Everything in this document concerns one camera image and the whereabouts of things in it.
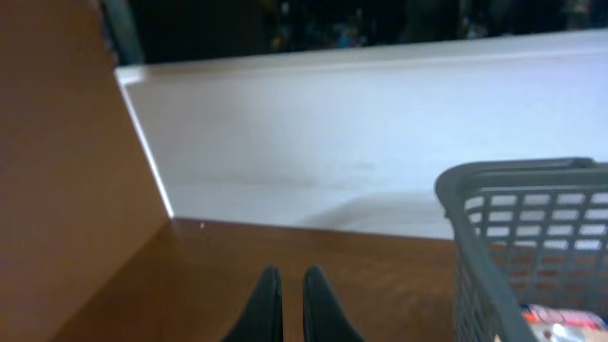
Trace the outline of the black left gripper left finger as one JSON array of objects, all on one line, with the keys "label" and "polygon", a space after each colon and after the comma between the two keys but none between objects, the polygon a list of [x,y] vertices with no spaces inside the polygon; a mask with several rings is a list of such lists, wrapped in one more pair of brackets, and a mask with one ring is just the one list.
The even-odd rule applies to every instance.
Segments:
[{"label": "black left gripper left finger", "polygon": [[237,322],[222,342],[282,342],[282,286],[279,269],[266,267]]}]

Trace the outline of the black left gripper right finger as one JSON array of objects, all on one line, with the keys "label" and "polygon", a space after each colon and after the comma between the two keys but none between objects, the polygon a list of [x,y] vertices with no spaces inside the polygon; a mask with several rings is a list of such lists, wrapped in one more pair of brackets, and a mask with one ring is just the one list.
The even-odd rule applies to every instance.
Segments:
[{"label": "black left gripper right finger", "polygon": [[319,265],[303,280],[303,331],[306,342],[364,342]]}]

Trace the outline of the Kleenex tissue multipack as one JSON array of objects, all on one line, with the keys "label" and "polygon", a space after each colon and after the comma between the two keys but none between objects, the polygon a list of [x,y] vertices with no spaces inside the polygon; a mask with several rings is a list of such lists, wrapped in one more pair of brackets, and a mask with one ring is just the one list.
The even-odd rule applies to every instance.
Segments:
[{"label": "Kleenex tissue multipack", "polygon": [[521,313],[539,342],[607,342],[607,321],[581,310],[522,305]]}]

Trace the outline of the grey plastic shopping basket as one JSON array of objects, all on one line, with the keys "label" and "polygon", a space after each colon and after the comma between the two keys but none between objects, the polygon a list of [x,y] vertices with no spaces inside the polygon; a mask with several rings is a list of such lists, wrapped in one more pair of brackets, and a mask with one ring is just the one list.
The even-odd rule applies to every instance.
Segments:
[{"label": "grey plastic shopping basket", "polygon": [[458,341],[533,341],[534,305],[607,316],[607,165],[484,161],[435,182],[456,251]]}]

